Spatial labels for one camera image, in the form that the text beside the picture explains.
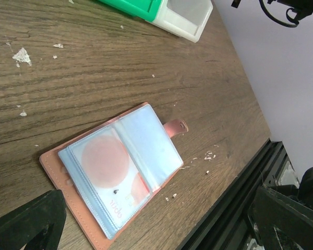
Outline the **pink card holder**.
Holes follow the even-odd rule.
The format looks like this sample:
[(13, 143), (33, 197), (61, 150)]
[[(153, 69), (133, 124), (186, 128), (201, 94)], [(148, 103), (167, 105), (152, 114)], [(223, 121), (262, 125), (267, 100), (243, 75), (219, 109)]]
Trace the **pink card holder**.
[[(75, 147), (107, 128), (116, 130), (151, 191), (150, 197), (120, 229), (111, 221), (110, 213), (82, 169), (81, 151), (74, 152)], [(42, 154), (40, 163), (54, 186), (63, 192), (68, 208), (93, 248), (108, 249), (183, 166), (172, 137), (187, 131), (184, 120), (162, 123), (151, 105), (142, 103)]]

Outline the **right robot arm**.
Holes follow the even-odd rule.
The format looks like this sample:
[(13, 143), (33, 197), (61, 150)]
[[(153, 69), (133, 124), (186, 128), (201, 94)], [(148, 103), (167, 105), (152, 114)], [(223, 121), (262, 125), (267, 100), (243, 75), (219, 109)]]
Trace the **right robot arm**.
[(313, 26), (273, 23), (267, 1), (245, 1), (236, 21), (241, 55), (271, 138), (282, 141), (313, 202)]

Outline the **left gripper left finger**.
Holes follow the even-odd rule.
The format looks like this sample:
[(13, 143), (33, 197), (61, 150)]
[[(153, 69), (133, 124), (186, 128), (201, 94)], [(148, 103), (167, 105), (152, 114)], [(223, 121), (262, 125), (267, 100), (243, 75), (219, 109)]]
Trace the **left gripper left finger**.
[(61, 190), (51, 190), (0, 217), (0, 249), (58, 249), (66, 221)]

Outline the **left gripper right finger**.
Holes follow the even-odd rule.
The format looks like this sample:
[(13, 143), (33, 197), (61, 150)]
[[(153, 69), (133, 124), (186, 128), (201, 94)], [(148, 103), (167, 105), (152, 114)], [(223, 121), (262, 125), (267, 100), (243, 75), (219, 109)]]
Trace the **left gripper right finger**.
[(297, 194), (295, 185), (258, 187), (252, 218), (265, 249), (313, 249), (313, 209)]

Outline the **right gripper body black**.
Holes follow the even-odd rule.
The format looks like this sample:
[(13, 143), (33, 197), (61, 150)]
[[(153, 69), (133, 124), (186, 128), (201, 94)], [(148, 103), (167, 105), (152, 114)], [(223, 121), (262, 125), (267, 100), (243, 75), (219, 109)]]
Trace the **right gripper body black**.
[[(285, 15), (287, 7), (285, 5), (277, 2), (268, 4), (267, 1), (263, 3), (273, 17), (287, 22)], [(238, 8), (232, 9), (232, 17), (232, 26), (235, 28), (282, 28), (280, 24), (265, 15), (259, 1), (241, 1)], [(301, 20), (298, 27), (313, 28), (313, 14)]]

